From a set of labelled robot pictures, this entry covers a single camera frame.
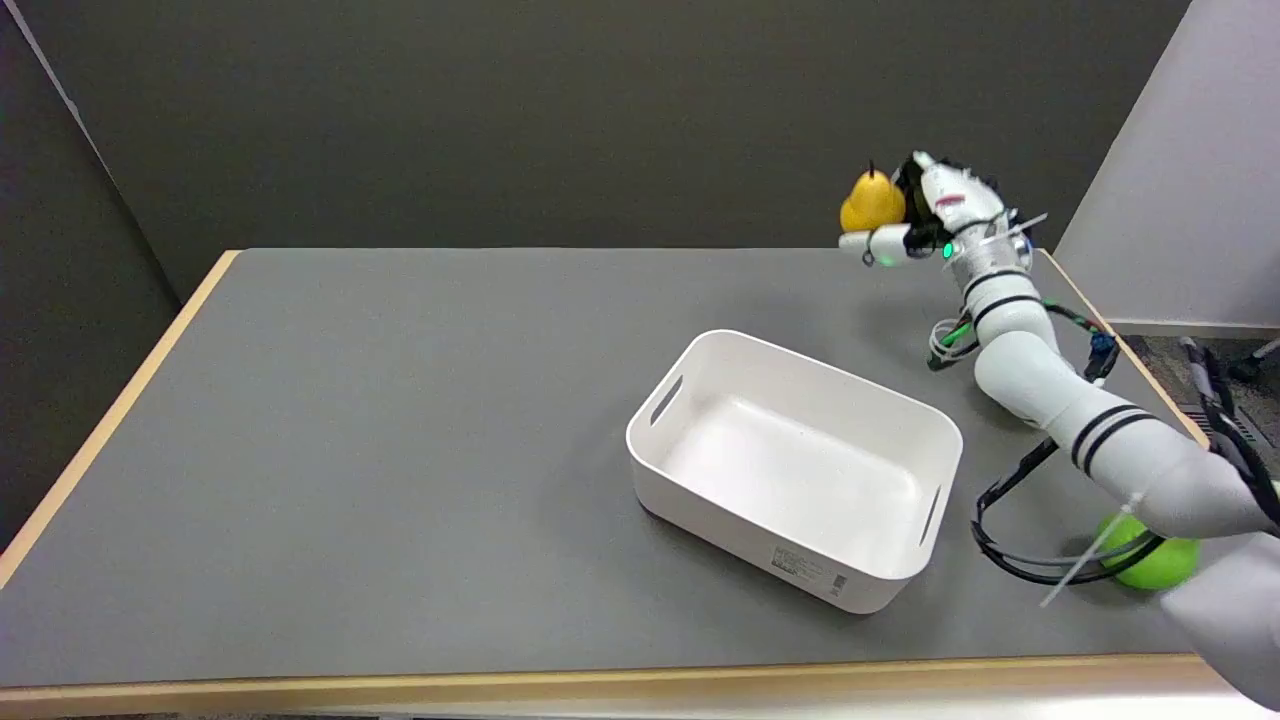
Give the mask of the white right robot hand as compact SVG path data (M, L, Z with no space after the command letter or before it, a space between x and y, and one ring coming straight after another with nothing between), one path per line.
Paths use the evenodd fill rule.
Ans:
M868 266L940 258L996 268L1032 264L1029 222L972 169L924 151L896 170L869 163L838 210L837 246Z

